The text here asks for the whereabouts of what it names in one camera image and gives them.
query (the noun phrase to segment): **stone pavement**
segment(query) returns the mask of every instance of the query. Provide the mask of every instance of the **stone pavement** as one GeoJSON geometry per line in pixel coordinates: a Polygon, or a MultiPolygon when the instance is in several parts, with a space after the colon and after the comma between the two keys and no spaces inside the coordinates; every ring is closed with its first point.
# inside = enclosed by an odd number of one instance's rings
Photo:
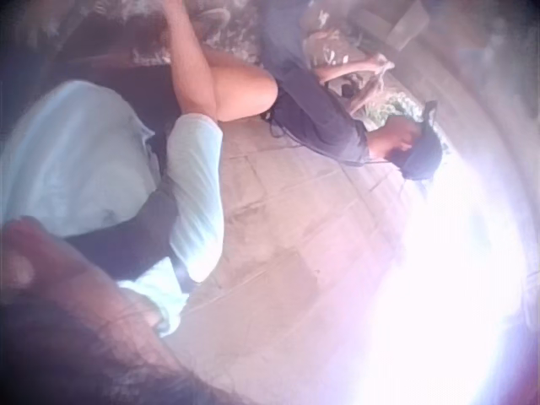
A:
{"type": "Polygon", "coordinates": [[[223,129],[224,254],[167,342],[259,403],[346,403],[373,293],[420,194],[393,166],[343,168],[259,119],[223,129]]]}

